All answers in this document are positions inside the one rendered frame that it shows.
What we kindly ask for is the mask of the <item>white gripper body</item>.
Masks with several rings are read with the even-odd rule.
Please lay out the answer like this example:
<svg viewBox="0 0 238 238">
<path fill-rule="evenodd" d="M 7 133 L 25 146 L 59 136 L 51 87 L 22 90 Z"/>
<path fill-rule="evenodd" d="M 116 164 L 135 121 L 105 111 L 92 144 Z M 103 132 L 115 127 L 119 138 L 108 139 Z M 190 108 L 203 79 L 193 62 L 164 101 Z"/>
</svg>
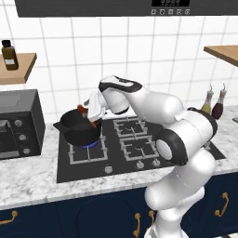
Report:
<svg viewBox="0 0 238 238">
<path fill-rule="evenodd" d="M 95 122 L 105 115 L 108 105 L 102 94 L 99 91 L 95 91 L 89 97 L 87 108 L 87 118 L 90 122 Z"/>
</svg>

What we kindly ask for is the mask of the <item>red-brown spatula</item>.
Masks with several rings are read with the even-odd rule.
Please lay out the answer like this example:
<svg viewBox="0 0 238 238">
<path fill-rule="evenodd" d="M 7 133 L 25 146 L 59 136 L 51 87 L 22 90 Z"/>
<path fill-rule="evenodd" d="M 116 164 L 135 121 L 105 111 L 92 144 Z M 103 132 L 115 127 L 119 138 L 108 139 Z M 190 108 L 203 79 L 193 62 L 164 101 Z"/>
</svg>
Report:
<svg viewBox="0 0 238 238">
<path fill-rule="evenodd" d="M 79 104 L 77 106 L 77 110 L 79 113 L 81 113 L 81 115 L 94 127 L 96 128 L 96 124 L 94 122 L 91 122 L 88 118 L 87 118 L 87 109 L 84 108 L 81 104 Z"/>
</svg>

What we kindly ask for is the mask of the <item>black pot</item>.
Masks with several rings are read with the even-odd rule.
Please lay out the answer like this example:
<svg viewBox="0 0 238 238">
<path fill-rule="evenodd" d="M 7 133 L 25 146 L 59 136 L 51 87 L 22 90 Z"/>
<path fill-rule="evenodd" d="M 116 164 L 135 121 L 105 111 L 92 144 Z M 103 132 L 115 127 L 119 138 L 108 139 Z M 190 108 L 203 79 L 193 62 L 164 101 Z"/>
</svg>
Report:
<svg viewBox="0 0 238 238">
<path fill-rule="evenodd" d="M 78 112 L 77 109 L 63 114 L 54 127 L 63 134 L 67 142 L 74 146 L 89 146 L 100 137 L 102 120 L 95 122 L 96 127 Z"/>
</svg>

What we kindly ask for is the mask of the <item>black gas hob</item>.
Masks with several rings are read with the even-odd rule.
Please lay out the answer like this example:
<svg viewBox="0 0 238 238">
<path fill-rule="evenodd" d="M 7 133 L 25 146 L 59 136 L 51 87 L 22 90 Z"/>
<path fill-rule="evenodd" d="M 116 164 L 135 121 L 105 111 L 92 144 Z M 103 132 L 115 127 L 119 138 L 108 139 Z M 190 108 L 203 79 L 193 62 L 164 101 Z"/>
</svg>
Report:
<svg viewBox="0 0 238 238">
<path fill-rule="evenodd" d="M 163 159 L 155 146 L 155 139 L 163 131 L 160 125 L 144 122 L 136 117 L 108 119 L 102 123 L 99 139 L 89 147 L 77 147 L 59 137 L 57 182 L 93 179 L 143 170 L 172 166 Z M 154 159 L 160 161 L 155 167 Z M 141 161 L 142 169 L 136 164 Z M 112 173 L 105 172 L 105 166 Z"/>
</svg>

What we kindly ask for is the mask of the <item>black toaster oven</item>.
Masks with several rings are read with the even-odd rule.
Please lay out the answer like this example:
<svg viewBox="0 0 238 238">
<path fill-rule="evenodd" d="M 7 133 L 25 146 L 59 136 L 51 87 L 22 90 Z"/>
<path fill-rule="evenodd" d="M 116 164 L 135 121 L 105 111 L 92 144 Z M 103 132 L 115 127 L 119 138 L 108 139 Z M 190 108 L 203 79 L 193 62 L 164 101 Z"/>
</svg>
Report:
<svg viewBox="0 0 238 238">
<path fill-rule="evenodd" d="M 36 89 L 0 91 L 0 160 L 40 155 L 45 129 Z"/>
</svg>

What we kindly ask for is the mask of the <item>brown glass bottle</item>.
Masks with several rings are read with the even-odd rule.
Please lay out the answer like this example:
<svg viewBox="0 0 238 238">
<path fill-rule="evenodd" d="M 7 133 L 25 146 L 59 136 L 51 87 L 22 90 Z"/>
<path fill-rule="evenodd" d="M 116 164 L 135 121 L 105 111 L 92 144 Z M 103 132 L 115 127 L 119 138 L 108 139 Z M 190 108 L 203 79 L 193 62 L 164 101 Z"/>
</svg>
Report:
<svg viewBox="0 0 238 238">
<path fill-rule="evenodd" d="M 9 40 L 2 40 L 2 55 L 6 68 L 9 71 L 15 71 L 19 68 L 15 48 Z"/>
</svg>

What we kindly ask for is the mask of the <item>dark grey range hood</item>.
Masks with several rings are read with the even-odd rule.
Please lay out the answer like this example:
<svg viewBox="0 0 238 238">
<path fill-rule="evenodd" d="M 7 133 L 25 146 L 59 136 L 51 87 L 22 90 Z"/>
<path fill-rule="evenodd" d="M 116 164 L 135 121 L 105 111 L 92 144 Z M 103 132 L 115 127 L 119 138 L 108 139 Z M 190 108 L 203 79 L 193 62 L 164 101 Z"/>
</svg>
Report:
<svg viewBox="0 0 238 238">
<path fill-rule="evenodd" d="M 20 18 L 238 16 L 238 0 L 14 0 Z"/>
</svg>

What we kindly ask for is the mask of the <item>navy cupboard door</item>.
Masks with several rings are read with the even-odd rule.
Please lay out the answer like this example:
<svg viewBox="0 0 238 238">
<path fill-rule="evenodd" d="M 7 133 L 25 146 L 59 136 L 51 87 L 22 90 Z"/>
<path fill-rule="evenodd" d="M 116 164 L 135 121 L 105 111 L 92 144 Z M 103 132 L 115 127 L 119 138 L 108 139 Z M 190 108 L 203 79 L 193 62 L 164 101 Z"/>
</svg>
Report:
<svg viewBox="0 0 238 238">
<path fill-rule="evenodd" d="M 205 196 L 184 215 L 182 229 L 190 238 L 216 238 L 238 232 L 238 172 L 213 176 Z"/>
<path fill-rule="evenodd" d="M 0 238 L 62 238 L 56 207 L 53 204 L 31 205 L 0 211 L 0 220 L 18 216 L 11 223 L 0 225 Z"/>
<path fill-rule="evenodd" d="M 134 216 L 145 209 L 144 188 L 110 192 L 56 203 L 64 238 L 135 238 Z"/>
<path fill-rule="evenodd" d="M 145 202 L 146 202 L 146 208 L 145 208 L 145 234 L 144 234 L 144 238 L 158 238 L 157 235 L 157 229 L 156 229 L 156 208 L 157 208 L 157 202 L 154 198 L 149 198 L 146 197 L 145 198 Z M 154 211 L 154 223 L 151 226 L 151 218 L 149 217 L 149 211 L 153 210 Z"/>
</svg>

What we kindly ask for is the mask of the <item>yellow oil bottle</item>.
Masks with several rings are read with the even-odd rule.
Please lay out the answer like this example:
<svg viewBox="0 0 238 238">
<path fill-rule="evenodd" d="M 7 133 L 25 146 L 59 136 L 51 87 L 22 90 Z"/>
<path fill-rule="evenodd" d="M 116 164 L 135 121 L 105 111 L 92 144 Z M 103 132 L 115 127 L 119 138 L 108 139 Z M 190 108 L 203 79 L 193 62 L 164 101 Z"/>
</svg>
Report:
<svg viewBox="0 0 238 238">
<path fill-rule="evenodd" d="M 211 113 L 211 99 L 214 95 L 213 88 L 210 88 L 206 93 L 205 102 L 201 108 L 203 112 Z"/>
</svg>

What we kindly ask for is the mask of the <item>dark red vinegar bottle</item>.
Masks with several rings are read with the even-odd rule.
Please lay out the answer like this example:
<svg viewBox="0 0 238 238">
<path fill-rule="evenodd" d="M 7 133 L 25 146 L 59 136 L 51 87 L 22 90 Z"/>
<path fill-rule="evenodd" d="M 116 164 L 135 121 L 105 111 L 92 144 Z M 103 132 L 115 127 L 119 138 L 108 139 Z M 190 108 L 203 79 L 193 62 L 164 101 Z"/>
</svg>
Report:
<svg viewBox="0 0 238 238">
<path fill-rule="evenodd" d="M 223 102 L 224 102 L 226 94 L 227 94 L 226 86 L 223 86 L 223 88 L 219 92 L 218 101 L 215 104 L 215 106 L 213 107 L 212 112 L 211 112 L 212 116 L 216 120 L 218 120 L 221 117 L 221 115 L 223 114 Z"/>
</svg>

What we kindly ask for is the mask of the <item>wooden wall shelf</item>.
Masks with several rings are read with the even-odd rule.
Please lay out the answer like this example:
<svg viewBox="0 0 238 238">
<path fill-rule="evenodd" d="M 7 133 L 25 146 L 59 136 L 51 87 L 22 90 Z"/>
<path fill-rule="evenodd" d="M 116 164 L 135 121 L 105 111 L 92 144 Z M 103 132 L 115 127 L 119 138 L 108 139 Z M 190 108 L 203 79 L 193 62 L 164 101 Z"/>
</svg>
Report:
<svg viewBox="0 0 238 238">
<path fill-rule="evenodd" d="M 204 52 L 211 54 L 221 60 L 225 60 L 233 66 L 238 67 L 238 45 L 232 46 L 205 46 Z"/>
<path fill-rule="evenodd" d="M 19 68 L 9 71 L 4 63 L 3 56 L 0 55 L 0 85 L 25 84 L 36 62 L 35 53 L 19 53 L 17 55 Z"/>
</svg>

